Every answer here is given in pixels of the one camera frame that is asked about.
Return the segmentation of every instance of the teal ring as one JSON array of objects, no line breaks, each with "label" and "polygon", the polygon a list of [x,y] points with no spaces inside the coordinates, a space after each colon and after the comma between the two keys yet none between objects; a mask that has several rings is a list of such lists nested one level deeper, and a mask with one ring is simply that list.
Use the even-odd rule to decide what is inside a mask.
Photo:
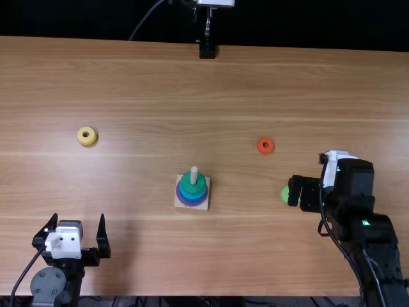
[{"label": "teal ring", "polygon": [[189,195],[181,188],[180,184],[178,184],[178,187],[179,187],[180,194],[184,198],[186,198],[187,200],[192,200],[192,201],[198,200],[198,199],[202,198],[203,195],[205,195],[207,193],[207,189],[204,189],[204,191],[199,195]]}]

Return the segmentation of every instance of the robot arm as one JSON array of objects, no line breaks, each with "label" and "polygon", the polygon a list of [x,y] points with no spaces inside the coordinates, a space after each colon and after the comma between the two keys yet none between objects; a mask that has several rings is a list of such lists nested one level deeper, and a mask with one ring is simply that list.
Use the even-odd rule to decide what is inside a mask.
[{"label": "robot arm", "polygon": [[372,163],[343,150],[321,154],[320,162],[321,178],[290,178],[288,205],[321,213],[318,232],[331,236],[349,261],[367,307],[409,306],[393,225],[373,212]]},{"label": "robot arm", "polygon": [[80,221],[59,223],[57,221],[58,215],[54,214],[33,238],[33,247],[41,253],[47,265],[50,266],[37,272],[31,281],[33,307],[78,306],[82,278],[85,275],[84,268],[97,267],[101,258],[111,257],[103,214],[100,217],[96,235],[98,248],[81,247],[82,223]]}]

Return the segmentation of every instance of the black background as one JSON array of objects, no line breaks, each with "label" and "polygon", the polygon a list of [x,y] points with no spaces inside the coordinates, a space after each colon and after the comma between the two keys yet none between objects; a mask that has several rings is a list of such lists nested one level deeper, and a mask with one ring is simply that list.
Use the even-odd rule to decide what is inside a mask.
[{"label": "black background", "polygon": [[[155,0],[0,0],[0,35],[126,40]],[[134,40],[195,42],[205,26],[180,0],[162,3]],[[264,45],[409,50],[409,1],[236,0],[215,11],[215,41]]]}]

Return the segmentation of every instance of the cable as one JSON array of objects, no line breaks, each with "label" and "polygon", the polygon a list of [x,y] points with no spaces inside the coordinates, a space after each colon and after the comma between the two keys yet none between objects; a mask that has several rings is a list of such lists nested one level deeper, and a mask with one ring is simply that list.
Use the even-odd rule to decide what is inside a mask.
[{"label": "cable", "polygon": [[315,305],[316,307],[321,307],[321,306],[315,301],[315,299],[314,299],[312,296],[310,296],[309,298],[313,301],[313,303],[314,303],[314,305]]},{"label": "cable", "polygon": [[94,301],[97,301],[97,302],[100,302],[102,300],[100,296],[81,296],[79,299],[80,300],[81,299],[93,299]]},{"label": "cable", "polygon": [[280,304],[280,303],[257,302],[257,301],[251,301],[250,299],[245,299],[244,302],[247,304],[263,305],[263,306],[268,306],[268,307],[286,307],[286,305]]},{"label": "cable", "polygon": [[331,228],[328,225],[327,222],[327,217],[324,213],[324,204],[322,201],[322,194],[323,194],[323,186],[324,186],[324,176],[325,176],[325,171],[327,170],[327,162],[324,163],[324,167],[322,168],[322,172],[321,172],[321,178],[320,178],[320,191],[319,191],[319,197],[320,197],[320,212],[321,212],[321,218],[323,221],[323,224],[325,226],[325,229],[327,230],[327,233],[330,235],[332,242],[334,242],[334,244],[337,246],[337,248],[340,250],[340,252],[344,255],[345,259],[347,259],[347,261],[349,262],[352,271],[354,272],[355,276],[358,279],[358,283],[359,283],[359,288],[360,288],[360,303],[359,306],[363,307],[364,305],[364,284],[361,280],[358,268],[357,268],[357,264],[352,260],[352,258],[349,256],[349,254],[346,252],[346,250],[340,245],[340,243],[338,242],[338,240],[335,238],[334,233],[332,232]]},{"label": "cable", "polygon": [[37,253],[34,255],[33,259],[28,263],[27,267],[24,269],[23,273],[21,273],[20,277],[18,278],[17,282],[15,283],[12,294],[10,296],[10,307],[14,307],[14,296],[17,291],[17,288],[19,287],[21,281],[23,280],[24,276],[27,274],[27,272],[30,270],[30,268],[33,266],[33,264],[36,262],[37,258],[41,255],[43,252],[45,246],[42,246]]},{"label": "cable", "polygon": [[164,2],[165,0],[158,0],[158,2],[156,2],[151,9],[145,14],[145,16],[141,19],[141,21],[136,25],[134,32],[132,32],[132,34],[130,35],[128,40],[132,40],[135,36],[135,33],[138,31],[138,29],[142,26],[142,24],[144,23],[144,21],[149,17],[149,15],[151,15],[151,13],[155,10],[155,8],[162,2]]},{"label": "cable", "polygon": [[[385,298],[383,297],[383,292],[382,292],[382,289],[381,289],[381,285],[379,284],[379,279],[378,279],[378,277],[376,276],[375,270],[373,269],[373,265],[372,265],[373,263],[376,263],[376,262],[375,262],[372,258],[370,258],[370,257],[368,256],[368,254],[366,253],[366,250],[365,250],[365,249],[363,249],[362,252],[364,253],[365,259],[366,259],[366,261],[367,261],[368,264],[369,264],[369,268],[370,268],[370,270],[371,270],[371,274],[372,274],[373,278],[375,279],[376,289],[378,290],[378,294],[379,294],[379,299],[380,299],[381,306],[382,306],[382,307],[386,307],[386,302],[385,302]],[[382,273],[382,271],[381,271],[380,268],[379,268],[379,265],[376,264],[376,266],[377,266],[378,270]]]},{"label": "cable", "polygon": [[114,298],[114,301],[112,302],[111,307],[114,307],[114,305],[115,305],[115,302],[116,302],[117,298],[118,298],[118,296],[116,296],[116,297]]},{"label": "cable", "polygon": [[335,305],[328,296],[324,296],[324,299],[326,299],[333,307],[337,307],[337,305]]}]

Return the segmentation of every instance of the wood grain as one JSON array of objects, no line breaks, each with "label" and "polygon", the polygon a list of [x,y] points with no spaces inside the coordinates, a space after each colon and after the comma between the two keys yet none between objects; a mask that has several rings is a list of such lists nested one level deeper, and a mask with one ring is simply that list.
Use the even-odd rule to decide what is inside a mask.
[{"label": "wood grain", "polygon": [[[0,294],[57,212],[95,246],[105,213],[112,258],[82,295],[357,295],[317,214],[279,193],[318,176],[318,153],[374,162],[376,210],[409,275],[409,54],[0,37]],[[88,125],[93,148],[78,144]],[[272,155],[256,150],[270,137]],[[176,174],[211,178],[210,210],[173,207]],[[37,261],[19,289],[29,294]]]}]

